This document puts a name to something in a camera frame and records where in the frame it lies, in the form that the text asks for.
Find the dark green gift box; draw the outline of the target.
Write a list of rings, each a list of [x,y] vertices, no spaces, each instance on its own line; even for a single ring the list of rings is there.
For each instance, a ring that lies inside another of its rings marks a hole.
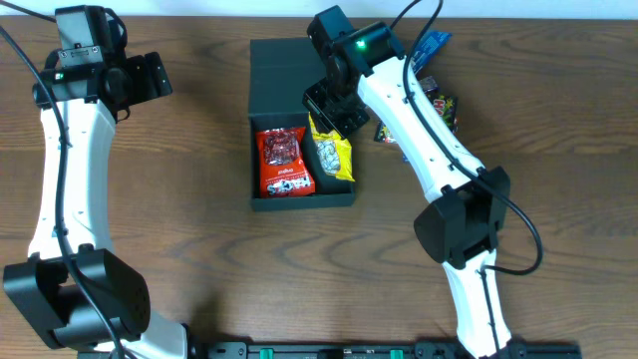
[[[315,192],[298,197],[266,198],[260,194],[259,150],[255,135],[272,129],[308,129],[309,113],[302,105],[303,94],[325,77],[325,67],[307,38],[251,40],[249,50],[252,209],[274,211],[352,205],[354,184],[325,174],[310,131],[305,132],[300,148],[306,168],[314,179]]]

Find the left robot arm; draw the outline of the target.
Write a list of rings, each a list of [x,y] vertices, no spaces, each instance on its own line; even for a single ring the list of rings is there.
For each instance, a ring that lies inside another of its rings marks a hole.
[[[144,278],[115,254],[108,220],[117,113],[171,94],[160,55],[59,56],[33,86],[45,136],[42,199],[28,258],[5,266],[4,291],[51,349],[185,358],[186,328],[152,311]]]

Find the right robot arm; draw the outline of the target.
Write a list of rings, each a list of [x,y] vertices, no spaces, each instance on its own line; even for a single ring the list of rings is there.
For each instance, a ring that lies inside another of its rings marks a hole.
[[[503,355],[511,339],[494,274],[504,207],[472,176],[508,185],[487,171],[452,134],[423,92],[411,61],[388,25],[355,29],[339,6],[315,15],[307,35],[326,68],[328,92],[368,107],[390,130],[417,175],[428,203],[415,219],[417,238],[448,278],[457,335],[475,358]]]

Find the red Hacks candy bag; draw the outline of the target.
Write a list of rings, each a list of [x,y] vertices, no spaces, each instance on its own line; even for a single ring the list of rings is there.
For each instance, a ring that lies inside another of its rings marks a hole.
[[[281,128],[255,134],[259,154],[259,193],[263,198],[306,196],[315,181],[301,151],[303,127]]]

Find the black Haribo candy bag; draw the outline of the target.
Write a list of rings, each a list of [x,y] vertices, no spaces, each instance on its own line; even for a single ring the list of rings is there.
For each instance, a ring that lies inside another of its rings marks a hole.
[[[419,83],[437,113],[441,116],[449,130],[454,134],[458,130],[458,97],[443,94],[438,82],[433,76],[425,77],[420,80]],[[374,141],[385,144],[396,143],[396,140],[391,135],[388,127],[383,122],[378,123]]]

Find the yellow candy bag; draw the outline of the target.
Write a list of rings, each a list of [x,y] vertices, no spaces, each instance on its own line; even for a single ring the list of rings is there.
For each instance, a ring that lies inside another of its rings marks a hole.
[[[324,173],[337,180],[354,182],[352,146],[336,130],[327,133],[318,131],[315,121],[308,115],[312,139]]]

